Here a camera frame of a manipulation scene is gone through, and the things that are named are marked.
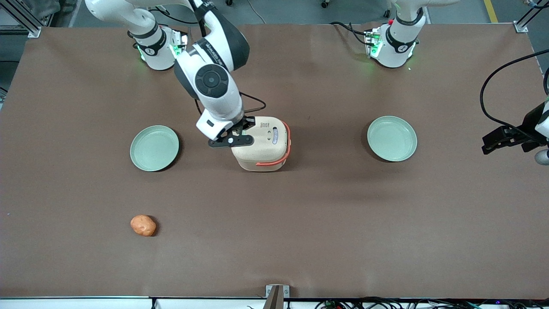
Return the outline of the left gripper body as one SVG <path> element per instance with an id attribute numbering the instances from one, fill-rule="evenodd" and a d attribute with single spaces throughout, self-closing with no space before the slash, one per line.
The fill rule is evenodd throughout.
<path id="1" fill-rule="evenodd" d="M 527 153 L 538 147 L 548 146 L 549 140 L 549 101 L 545 100 L 530 111 L 523 119 L 520 129 L 524 131 L 527 141 L 522 144 Z"/>

